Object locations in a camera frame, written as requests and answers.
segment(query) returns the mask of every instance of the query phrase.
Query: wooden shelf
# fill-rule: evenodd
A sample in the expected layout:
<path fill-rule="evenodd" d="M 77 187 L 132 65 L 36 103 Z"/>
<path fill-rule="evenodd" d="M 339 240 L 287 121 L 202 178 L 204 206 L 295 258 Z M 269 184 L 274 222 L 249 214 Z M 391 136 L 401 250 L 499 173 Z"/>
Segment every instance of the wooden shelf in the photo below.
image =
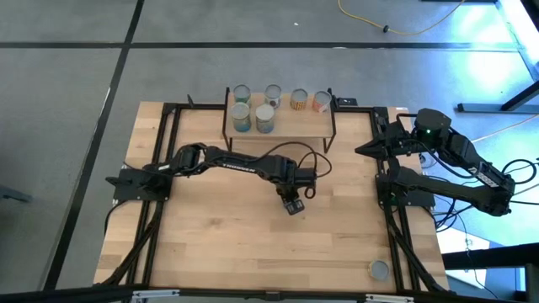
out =
<path fill-rule="evenodd" d="M 264 103 L 263 93 L 251 94 L 251 129 L 240 132 L 234 129 L 231 108 L 235 104 L 234 94 L 230 92 L 227 100 L 225 135 L 228 138 L 275 139 L 275 138 L 331 138 L 334 135 L 331 109 L 324 113 L 312 109 L 314 94 L 309 94 L 307 106 L 303 110 L 294 110 L 290 106 L 290 94 L 284 93 L 280 107 L 275 111 L 275 128 L 269 134 L 260 133 L 256 128 L 255 110 Z"/>

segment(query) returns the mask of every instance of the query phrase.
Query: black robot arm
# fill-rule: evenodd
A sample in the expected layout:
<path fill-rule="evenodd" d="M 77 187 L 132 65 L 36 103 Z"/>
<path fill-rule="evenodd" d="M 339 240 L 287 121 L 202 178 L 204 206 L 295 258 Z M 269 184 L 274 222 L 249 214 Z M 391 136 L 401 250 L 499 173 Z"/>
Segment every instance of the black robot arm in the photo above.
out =
<path fill-rule="evenodd" d="M 202 162 L 200 162 L 201 153 L 205 154 Z M 306 188 L 308 199 L 316 194 L 317 174 L 314 167 L 300 168 L 294 160 L 279 155 L 253 157 L 202 143 L 182 146 L 171 161 L 149 164 L 144 167 L 144 170 L 190 177 L 199 175 L 212 167 L 254 173 L 263 180 L 275 184 L 277 194 L 290 215 L 305 208 L 297 193 L 298 189 Z"/>
<path fill-rule="evenodd" d="M 416 118 L 411 132 L 404 129 L 401 116 Z M 388 161 L 388 174 L 379 176 L 377 182 L 383 188 L 390 189 L 390 193 L 405 196 L 408 191 L 418 189 L 469 202 L 490 215 L 499 216 L 510 212 L 509 202 L 515 191 L 515 181 L 479 156 L 473 144 L 453 130 L 451 119 L 441 112 L 421 109 L 417 114 L 399 114 L 396 122 L 382 124 L 381 131 L 377 138 L 357 147 L 355 152 Z M 395 157 L 417 152 L 438 152 L 441 165 L 449 170 L 443 162 L 463 168 L 471 175 L 462 177 L 477 178 L 483 186 L 469 188 L 434 180 L 401 167 Z"/>

